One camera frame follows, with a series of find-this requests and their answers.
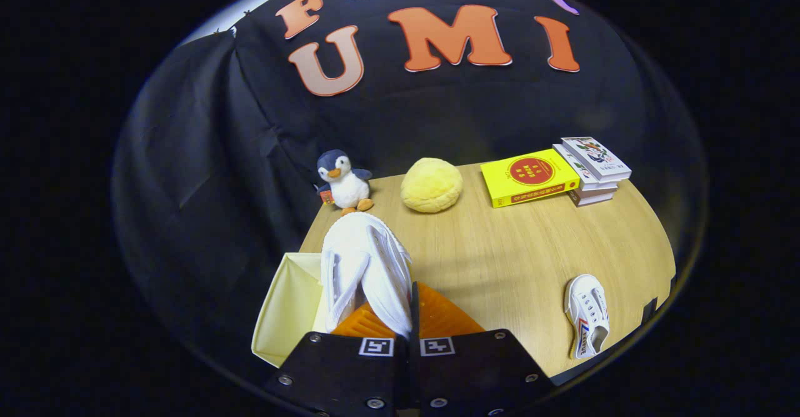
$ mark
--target orange gripper pad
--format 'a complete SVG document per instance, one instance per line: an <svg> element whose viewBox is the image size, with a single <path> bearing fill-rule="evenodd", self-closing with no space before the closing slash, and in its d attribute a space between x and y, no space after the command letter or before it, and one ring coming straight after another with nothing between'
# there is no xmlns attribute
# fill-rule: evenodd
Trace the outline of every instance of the orange gripper pad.
<svg viewBox="0 0 800 417"><path fill-rule="evenodd" d="M373 338L394 338L394 331L381 322L380 318L372 311L369 302L358 306L344 319L339 326L331 332L342 336L351 337L373 337Z"/></svg>
<svg viewBox="0 0 800 417"><path fill-rule="evenodd" d="M485 331L453 302L417 281L419 338L437 338Z"/></svg>

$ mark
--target stuffed penguin toy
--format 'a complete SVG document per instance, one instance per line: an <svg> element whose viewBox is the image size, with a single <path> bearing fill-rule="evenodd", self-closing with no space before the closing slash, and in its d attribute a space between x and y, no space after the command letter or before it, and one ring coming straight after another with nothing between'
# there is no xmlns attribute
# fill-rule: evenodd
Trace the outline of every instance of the stuffed penguin toy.
<svg viewBox="0 0 800 417"><path fill-rule="evenodd" d="M317 159L317 172L327 184L317 190L331 190L336 206L342 208L342 215L355 210L367 210L372 207L369 199L369 183L372 177L369 170L354 169L348 156L340 149L326 151Z"/></svg>

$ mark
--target white sneaker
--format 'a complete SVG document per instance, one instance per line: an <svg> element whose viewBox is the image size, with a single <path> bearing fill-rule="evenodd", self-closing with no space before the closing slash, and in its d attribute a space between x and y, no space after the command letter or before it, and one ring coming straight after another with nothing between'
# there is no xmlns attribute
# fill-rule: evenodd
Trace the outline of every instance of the white sneaker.
<svg viewBox="0 0 800 417"><path fill-rule="evenodd" d="M366 299L389 329L408 337L411 256L391 229L374 215L353 212L332 224L322 251L322 299L328 303L328 332Z"/></svg>
<svg viewBox="0 0 800 417"><path fill-rule="evenodd" d="M572 357L583 359L598 354L611 332L606 292L600 281L590 274L570 281L564 295L564 312L575 327Z"/></svg>

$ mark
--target black cloth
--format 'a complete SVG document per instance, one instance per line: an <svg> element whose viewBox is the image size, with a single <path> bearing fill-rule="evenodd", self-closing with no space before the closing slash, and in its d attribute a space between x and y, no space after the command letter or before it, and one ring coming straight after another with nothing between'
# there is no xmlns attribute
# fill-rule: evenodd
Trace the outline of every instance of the black cloth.
<svg viewBox="0 0 800 417"><path fill-rule="evenodd" d="M678 271L698 249L708 195L696 129L659 67L577 0L323 0L321 18L291 40L269 0L222 32L177 47L149 78L120 135L112 170L117 238L134 280L166 326L246 385L271 373L249 352L282 255L297 251L321 202L316 159L342 149L375 178L418 158L480 163L591 135L634 174L672 244ZM509 66L410 73L388 13L424 7L448 24L464 4L497 9ZM548 66L534 21L569 26L578 73ZM362 80L313 95L288 61L304 44L328 77L343 67L325 36L348 24Z"/></svg>

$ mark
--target wooden table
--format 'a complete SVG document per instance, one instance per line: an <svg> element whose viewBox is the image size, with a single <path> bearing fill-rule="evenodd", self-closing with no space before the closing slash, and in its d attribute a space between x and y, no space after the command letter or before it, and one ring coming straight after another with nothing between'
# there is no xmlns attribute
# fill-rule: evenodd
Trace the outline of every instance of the wooden table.
<svg viewBox="0 0 800 417"><path fill-rule="evenodd" d="M593 274L606 290L609 348L641 323L643 307L669 295L675 262L655 212L634 185L610 201L575 207L566 194L494 209L480 164L460 166L464 190L438 214L403 205L404 175L369 181L368 212L394 231L412 257L411 278L434 287L483 328L510 329L549 376L585 362L569 357L566 283ZM322 206L300 251L319 253L341 215Z"/></svg>

